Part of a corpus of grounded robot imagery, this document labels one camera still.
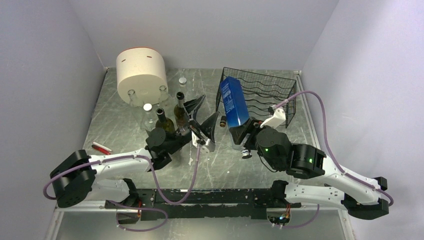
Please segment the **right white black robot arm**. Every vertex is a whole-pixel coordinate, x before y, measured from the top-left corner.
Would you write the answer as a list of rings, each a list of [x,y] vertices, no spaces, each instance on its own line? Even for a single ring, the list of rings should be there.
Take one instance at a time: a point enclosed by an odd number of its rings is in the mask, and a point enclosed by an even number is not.
[[[311,203],[346,210],[352,217],[374,220],[389,214],[389,202],[381,197],[387,190],[384,177],[364,177],[338,166],[324,151],[304,143],[292,143],[284,132],[261,126],[257,119],[229,128],[232,141],[248,151],[257,151],[275,172],[295,180],[314,180],[322,186],[275,180],[270,202],[275,207]]]

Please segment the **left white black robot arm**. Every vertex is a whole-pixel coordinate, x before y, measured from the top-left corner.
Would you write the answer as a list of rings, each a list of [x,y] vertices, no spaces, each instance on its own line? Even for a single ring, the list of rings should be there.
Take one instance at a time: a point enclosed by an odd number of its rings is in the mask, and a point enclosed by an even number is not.
[[[69,208],[83,201],[120,203],[126,208],[144,203],[129,178],[113,180],[129,172],[153,172],[172,161],[171,155],[188,143],[206,153],[215,150],[215,126],[220,113],[216,111],[203,123],[196,120],[205,95],[183,104],[188,114],[187,131],[169,133],[156,127],[147,133],[146,146],[131,152],[112,155],[88,155],[84,149],[73,152],[50,173],[43,187],[47,199],[55,200],[60,208]]]

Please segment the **clear bottle black gold label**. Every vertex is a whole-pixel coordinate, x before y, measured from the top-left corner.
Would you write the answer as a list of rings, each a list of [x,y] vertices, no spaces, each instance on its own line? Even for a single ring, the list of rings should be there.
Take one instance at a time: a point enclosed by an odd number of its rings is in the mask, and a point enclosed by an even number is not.
[[[227,125],[227,117],[225,115],[222,115],[220,118],[219,126],[221,128],[225,128]]]

